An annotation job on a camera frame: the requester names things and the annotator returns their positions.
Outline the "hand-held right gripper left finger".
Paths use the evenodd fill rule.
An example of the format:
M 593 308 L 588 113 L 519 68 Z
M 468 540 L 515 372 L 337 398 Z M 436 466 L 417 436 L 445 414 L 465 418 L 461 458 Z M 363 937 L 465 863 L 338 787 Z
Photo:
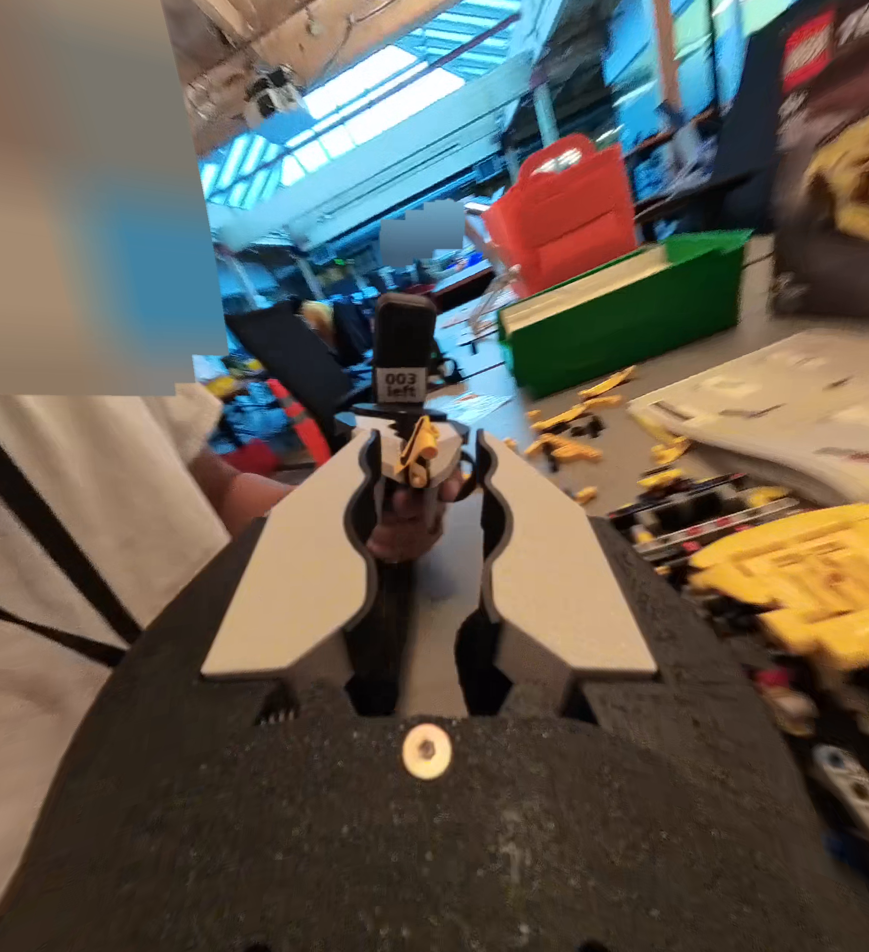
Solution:
M 347 633 L 378 587 L 366 541 L 380 477 L 380 437 L 357 431 L 274 506 L 203 660 L 205 679 L 346 686 Z

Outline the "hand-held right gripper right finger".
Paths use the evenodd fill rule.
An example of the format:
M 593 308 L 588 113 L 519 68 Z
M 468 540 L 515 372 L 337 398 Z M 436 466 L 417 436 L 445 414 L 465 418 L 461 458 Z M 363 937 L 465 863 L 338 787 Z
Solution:
M 583 508 L 485 430 L 476 475 L 489 665 L 555 708 L 585 681 L 653 681 L 658 663 Z

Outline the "yellow curved toy piece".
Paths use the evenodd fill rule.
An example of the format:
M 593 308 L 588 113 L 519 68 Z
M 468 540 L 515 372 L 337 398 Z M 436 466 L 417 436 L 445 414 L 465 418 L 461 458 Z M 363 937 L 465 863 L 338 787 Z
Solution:
M 394 467 L 395 477 L 411 489 L 424 489 L 430 479 L 430 464 L 439 451 L 439 431 L 425 414 L 419 417 L 405 441 Z

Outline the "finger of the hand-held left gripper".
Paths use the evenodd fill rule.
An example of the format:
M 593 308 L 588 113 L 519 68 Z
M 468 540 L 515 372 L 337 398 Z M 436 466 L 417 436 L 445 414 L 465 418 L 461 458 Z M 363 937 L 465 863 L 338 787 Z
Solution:
M 373 444 L 378 450 L 377 482 L 406 483 L 406 471 L 401 467 L 401 456 L 405 439 L 394 427 L 373 427 L 375 440 Z
M 465 425 L 458 422 L 431 422 L 428 433 L 433 438 L 433 450 L 428 449 L 425 454 L 426 486 L 439 486 L 460 467 L 461 453 L 465 447 Z

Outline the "white paper stack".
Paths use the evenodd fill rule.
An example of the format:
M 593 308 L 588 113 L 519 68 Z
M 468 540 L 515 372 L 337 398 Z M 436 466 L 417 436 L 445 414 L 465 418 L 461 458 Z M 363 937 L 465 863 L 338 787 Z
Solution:
M 498 325 L 507 336 L 516 330 L 576 306 L 618 292 L 670 267 L 663 244 L 651 244 L 638 253 L 610 262 L 545 292 L 499 309 Z

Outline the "green storage bin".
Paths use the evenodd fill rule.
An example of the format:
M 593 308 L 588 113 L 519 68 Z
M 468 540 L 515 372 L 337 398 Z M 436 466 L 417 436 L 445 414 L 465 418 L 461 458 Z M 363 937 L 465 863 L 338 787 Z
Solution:
M 519 387 L 547 397 L 735 327 L 752 230 L 674 234 L 670 267 L 507 336 Z

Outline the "instruction booklet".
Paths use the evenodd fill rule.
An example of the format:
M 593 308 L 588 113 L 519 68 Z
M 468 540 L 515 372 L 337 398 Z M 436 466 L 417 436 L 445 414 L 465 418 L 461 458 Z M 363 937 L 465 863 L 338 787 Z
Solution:
M 869 504 L 869 335 L 809 329 L 640 396 L 642 424 L 818 506 Z

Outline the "scattered yellow toy pieces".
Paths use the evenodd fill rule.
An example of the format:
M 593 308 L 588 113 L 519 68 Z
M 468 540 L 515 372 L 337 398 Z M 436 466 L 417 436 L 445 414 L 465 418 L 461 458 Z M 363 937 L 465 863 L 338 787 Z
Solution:
M 606 463 L 638 462 L 635 497 L 639 501 L 687 491 L 700 482 L 700 478 L 681 466 L 690 451 L 690 440 L 648 422 L 628 407 L 623 388 L 635 379 L 637 370 L 636 365 L 631 365 L 580 389 L 573 405 L 565 411 L 527 411 L 531 434 L 528 445 L 518 447 L 512 439 L 507 439 L 506 444 L 523 458 L 543 460 L 553 475 L 573 470 L 583 474 Z M 604 434 L 617 428 L 620 412 L 624 413 L 625 422 L 634 423 L 650 437 L 648 464 L 641 452 L 628 448 L 626 440 L 614 439 L 613 449 L 600 446 Z

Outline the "orange striped cone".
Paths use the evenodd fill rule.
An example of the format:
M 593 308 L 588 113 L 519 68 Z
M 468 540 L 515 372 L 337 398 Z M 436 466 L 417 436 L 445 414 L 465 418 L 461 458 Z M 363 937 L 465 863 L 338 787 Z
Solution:
M 266 384 L 280 408 L 286 413 L 292 429 L 308 451 L 314 466 L 320 468 L 332 458 L 333 452 L 318 422 L 280 381 L 270 377 Z

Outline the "person's left hand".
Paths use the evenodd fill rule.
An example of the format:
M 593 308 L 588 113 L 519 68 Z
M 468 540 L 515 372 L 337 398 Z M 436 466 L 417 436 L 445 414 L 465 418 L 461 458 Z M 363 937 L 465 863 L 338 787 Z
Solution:
M 437 496 L 399 484 L 372 531 L 369 553 L 389 565 L 412 563 L 426 555 L 443 535 L 447 509 L 463 485 L 460 470 L 439 484 Z

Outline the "dark toy box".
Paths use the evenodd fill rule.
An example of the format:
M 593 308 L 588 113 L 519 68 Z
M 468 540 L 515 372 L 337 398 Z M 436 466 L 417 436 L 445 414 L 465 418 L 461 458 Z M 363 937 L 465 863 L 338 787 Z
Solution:
M 869 1 L 806 6 L 782 53 L 774 310 L 869 318 Z

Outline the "yellow toy car model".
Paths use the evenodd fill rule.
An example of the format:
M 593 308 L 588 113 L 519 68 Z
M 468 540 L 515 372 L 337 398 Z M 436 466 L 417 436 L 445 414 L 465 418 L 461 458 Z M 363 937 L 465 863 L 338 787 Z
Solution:
M 869 879 L 869 504 L 657 470 L 610 526 L 730 649 L 835 859 Z

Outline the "person's left forearm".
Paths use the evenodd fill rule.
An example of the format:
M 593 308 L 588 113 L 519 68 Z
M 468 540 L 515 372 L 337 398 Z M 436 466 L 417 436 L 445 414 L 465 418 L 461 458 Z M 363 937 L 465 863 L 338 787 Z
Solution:
M 225 530 L 235 539 L 291 494 L 295 486 L 264 475 L 237 470 L 203 446 L 189 466 L 190 475 L 214 509 Z

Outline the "ceiling mounted device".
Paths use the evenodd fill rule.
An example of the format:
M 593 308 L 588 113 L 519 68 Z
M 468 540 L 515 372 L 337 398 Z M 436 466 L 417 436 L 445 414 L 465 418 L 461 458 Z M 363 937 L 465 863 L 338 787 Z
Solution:
M 305 104 L 297 81 L 296 72 L 285 64 L 253 78 L 244 92 L 243 117 L 247 126 L 256 129 L 276 115 L 301 112 Z

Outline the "red bag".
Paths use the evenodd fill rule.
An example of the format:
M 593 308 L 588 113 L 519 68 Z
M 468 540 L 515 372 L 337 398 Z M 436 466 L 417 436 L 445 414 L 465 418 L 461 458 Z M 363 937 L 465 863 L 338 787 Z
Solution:
M 250 440 L 243 446 L 218 454 L 221 460 L 240 473 L 271 477 L 282 467 L 281 457 L 266 442 Z

